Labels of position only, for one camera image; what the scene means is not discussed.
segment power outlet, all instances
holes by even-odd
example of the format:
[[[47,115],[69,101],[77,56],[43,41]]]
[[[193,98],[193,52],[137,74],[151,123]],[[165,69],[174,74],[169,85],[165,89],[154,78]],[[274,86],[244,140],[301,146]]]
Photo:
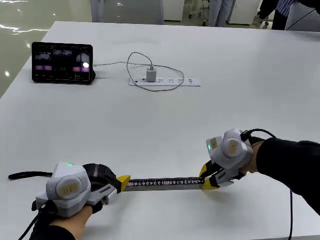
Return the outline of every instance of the power outlet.
[[[182,82],[181,77],[157,77],[155,82],[148,82],[144,77],[137,78],[134,80],[139,86],[178,86]],[[129,85],[134,86],[135,84],[129,78]],[[184,82],[181,86],[200,87],[200,80],[194,77],[185,77]]]

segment hand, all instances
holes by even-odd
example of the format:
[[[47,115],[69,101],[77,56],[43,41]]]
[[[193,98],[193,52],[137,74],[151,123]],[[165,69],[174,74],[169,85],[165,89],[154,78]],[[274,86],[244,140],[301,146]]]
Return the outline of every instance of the hand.
[[[258,172],[257,152],[258,152],[262,143],[263,143],[263,141],[259,141],[259,142],[252,144],[251,147],[253,149],[253,156],[252,156],[251,160],[246,165],[244,165],[243,167],[241,167],[239,169],[240,173],[246,174],[247,172],[250,172],[250,173]]]
[[[84,206],[77,214],[68,218],[55,219],[50,225],[67,229],[76,240],[80,240],[84,233],[85,225],[92,213],[93,208],[91,206]]]

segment white cabinet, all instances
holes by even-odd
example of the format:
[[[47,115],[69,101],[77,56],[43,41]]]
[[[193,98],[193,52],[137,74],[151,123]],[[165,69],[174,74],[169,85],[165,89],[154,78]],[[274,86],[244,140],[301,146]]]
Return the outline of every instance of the white cabinet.
[[[185,0],[163,0],[164,20],[181,21]]]
[[[252,24],[260,0],[235,0],[227,22],[229,24]]]

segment white cable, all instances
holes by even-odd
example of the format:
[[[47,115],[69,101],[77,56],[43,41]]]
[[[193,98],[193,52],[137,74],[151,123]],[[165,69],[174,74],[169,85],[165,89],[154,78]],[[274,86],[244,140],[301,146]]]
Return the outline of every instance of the white cable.
[[[143,63],[133,63],[133,62],[129,62],[131,56],[133,54],[139,54],[139,55],[142,55],[144,57],[146,57],[149,61],[150,61],[150,64],[143,64]],[[140,52],[137,52],[137,51],[134,51],[132,53],[130,53],[129,57],[128,57],[128,60],[127,61],[116,61],[116,62],[112,62],[112,63],[104,63],[104,64],[95,64],[93,65],[94,67],[98,67],[98,66],[106,66],[106,65],[113,65],[113,64],[126,64],[126,70],[129,74],[129,77],[130,77],[130,80],[133,82],[133,84],[138,87],[138,88],[141,88],[141,89],[144,89],[144,90],[147,90],[149,92],[166,92],[166,91],[172,91],[172,90],[175,90],[177,89],[178,87],[180,87],[184,82],[185,82],[185,75],[182,71],[178,70],[178,69],[175,69],[173,67],[169,67],[169,66],[165,66],[165,65],[155,65],[152,63],[151,59],[140,53]],[[128,65],[129,64],[132,64],[132,65],[140,65],[140,66],[153,66],[153,67],[160,67],[160,68],[166,68],[166,69],[170,69],[170,70],[173,70],[173,71],[176,71],[178,73],[180,73],[182,75],[182,82],[179,83],[179,85],[173,87],[173,88],[169,88],[169,89],[159,89],[159,90],[152,90],[152,89],[149,89],[149,88],[146,88],[146,87],[143,87],[143,86],[140,86],[138,85],[132,78],[131,74],[130,74],[130,71],[129,71],[129,68],[128,68]]]

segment tape measure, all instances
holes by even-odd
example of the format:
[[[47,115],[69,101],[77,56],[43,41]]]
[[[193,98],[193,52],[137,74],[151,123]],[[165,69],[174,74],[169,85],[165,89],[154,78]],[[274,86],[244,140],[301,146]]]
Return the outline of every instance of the tape measure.
[[[110,182],[116,175],[102,164],[89,163],[83,165],[91,182],[91,191],[97,190]],[[10,180],[24,179],[35,176],[51,177],[52,172],[25,171],[8,176]],[[202,177],[164,177],[131,179],[125,192],[132,191],[165,191],[165,190],[200,190],[205,183]]]
[[[201,189],[204,183],[204,178],[193,176],[131,179],[124,191],[196,190]]]

